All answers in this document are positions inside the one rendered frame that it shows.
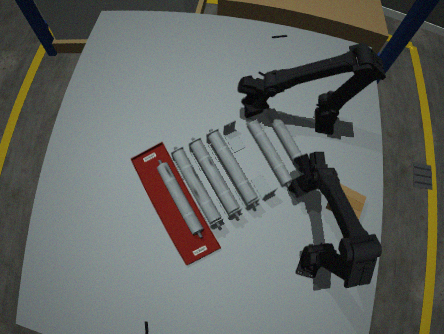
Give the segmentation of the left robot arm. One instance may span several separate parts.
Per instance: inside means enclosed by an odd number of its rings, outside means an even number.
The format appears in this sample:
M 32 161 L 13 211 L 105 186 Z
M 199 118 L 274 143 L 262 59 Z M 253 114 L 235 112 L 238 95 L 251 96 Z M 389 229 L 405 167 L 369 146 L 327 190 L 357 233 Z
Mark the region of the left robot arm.
M 296 178 L 299 187 L 308 185 L 308 177 L 311 175 L 310 187 L 320 190 L 325 196 L 344 237 L 339 243 L 339 255 L 335 254 L 337 250 L 334 249 L 332 243 L 320 243 L 322 246 L 313 244 L 305 246 L 296 274 L 315 278 L 318 270 L 311 269 L 320 269 L 321 266 L 343 279 L 345 288 L 370 284 L 377 257 L 380 257 L 382 253 L 382 247 L 376 235 L 368 234 L 360 224 L 341 188 L 335 168 L 328 168 L 324 152 L 313 152 L 309 156 L 306 153 L 295 158 L 293 165 L 300 172 L 306 173 L 306 176 Z

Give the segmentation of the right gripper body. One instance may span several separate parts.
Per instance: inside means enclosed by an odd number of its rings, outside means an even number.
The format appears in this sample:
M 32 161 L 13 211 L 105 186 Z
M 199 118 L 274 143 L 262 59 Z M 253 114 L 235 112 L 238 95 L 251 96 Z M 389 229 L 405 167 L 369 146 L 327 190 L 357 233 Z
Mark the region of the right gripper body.
M 245 105 L 245 107 L 247 108 L 247 112 L 250 116 L 254 115 L 254 114 L 261 113 L 261 112 L 263 112 L 263 109 L 269 108 L 269 105 L 266 101 L 262 101 L 262 100 L 258 99 L 256 97 L 256 95 L 254 95 L 254 96 L 255 96 L 255 98 L 251 104 L 249 104 L 246 99 L 242 99 L 242 101 L 241 101 L 242 104 Z M 264 106 L 263 106 L 263 103 L 264 103 Z

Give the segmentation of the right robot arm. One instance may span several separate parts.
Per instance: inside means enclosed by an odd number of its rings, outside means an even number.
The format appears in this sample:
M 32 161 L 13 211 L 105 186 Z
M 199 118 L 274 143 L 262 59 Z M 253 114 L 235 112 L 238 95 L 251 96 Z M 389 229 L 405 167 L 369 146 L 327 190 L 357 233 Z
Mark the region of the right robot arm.
M 336 57 L 295 68 L 267 72 L 264 79 L 254 79 L 251 75 L 245 76 L 239 81 L 238 92 L 248 94 L 245 99 L 251 104 L 255 98 L 254 95 L 262 101 L 267 101 L 269 97 L 274 97 L 277 93 L 284 92 L 285 89 L 295 85 L 354 72 L 354 75 L 333 94 L 331 94 L 333 91 L 329 91 L 318 97 L 316 106 L 319 107 L 315 109 L 315 131 L 332 135 L 334 123 L 342 106 L 373 81 L 386 78 L 382 59 L 367 44 L 352 45 L 349 46 L 349 50 Z

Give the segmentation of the brown cardboard box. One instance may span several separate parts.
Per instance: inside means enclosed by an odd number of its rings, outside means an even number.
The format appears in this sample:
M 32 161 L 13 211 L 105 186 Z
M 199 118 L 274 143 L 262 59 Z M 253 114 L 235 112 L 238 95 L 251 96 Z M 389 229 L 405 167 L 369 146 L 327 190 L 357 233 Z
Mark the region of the brown cardboard box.
M 341 185 L 341 188 L 343 189 L 344 193 L 346 194 L 346 197 L 349 200 L 349 203 L 351 204 L 351 206 L 352 206 L 352 208 L 359 220 L 365 200 L 366 200 L 366 196 L 364 196 L 364 195 L 362 195 L 362 194 L 360 194 L 360 193 L 358 193 L 358 192 L 356 192 L 356 191 L 354 191 L 342 184 L 340 184 L 340 185 Z M 332 211 L 329 206 L 329 203 L 327 203 L 326 209 Z

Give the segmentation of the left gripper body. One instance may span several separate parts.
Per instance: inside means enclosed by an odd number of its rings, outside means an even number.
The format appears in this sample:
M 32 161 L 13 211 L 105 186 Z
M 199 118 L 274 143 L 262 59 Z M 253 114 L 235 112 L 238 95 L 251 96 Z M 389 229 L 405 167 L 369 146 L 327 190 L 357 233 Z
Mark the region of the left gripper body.
M 310 192 L 312 190 L 315 190 L 315 189 L 312 189 L 309 185 L 309 177 L 308 177 L 308 185 L 303 186 L 303 187 L 299 187 L 296 178 L 293 181 L 291 181 L 291 184 L 292 184 L 292 186 L 294 186 L 295 191 L 296 191 L 296 193 L 295 193 L 296 197 L 301 197 L 301 196 L 305 195 L 306 193 L 308 193 L 308 191 Z

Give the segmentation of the red scrap tray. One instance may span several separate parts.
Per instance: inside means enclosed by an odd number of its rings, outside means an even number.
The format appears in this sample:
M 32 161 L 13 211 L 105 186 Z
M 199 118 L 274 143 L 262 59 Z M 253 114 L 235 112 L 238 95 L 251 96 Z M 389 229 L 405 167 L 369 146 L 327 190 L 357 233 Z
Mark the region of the red scrap tray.
M 138 176 L 140 176 L 139 178 L 150 200 L 152 200 L 151 202 L 153 202 L 152 204 L 154 204 L 153 206 L 155 206 L 154 208 L 156 208 L 155 210 L 167 233 L 169 234 L 184 263 L 188 265 L 216 251 L 220 245 L 201 214 L 199 208 L 197 207 L 183 179 L 180 178 L 181 176 L 167 149 L 165 146 L 163 146 L 164 144 L 162 144 L 163 142 L 134 156 L 131 158 L 131 161 Z M 160 165 L 159 160 L 161 160 L 162 163 L 167 162 L 170 166 L 189 204 L 204 228 L 201 230 L 201 234 L 203 235 L 202 238 L 200 238 L 198 234 L 192 235 L 169 191 L 164 185 L 164 182 L 162 181 L 157 170 L 157 167 Z

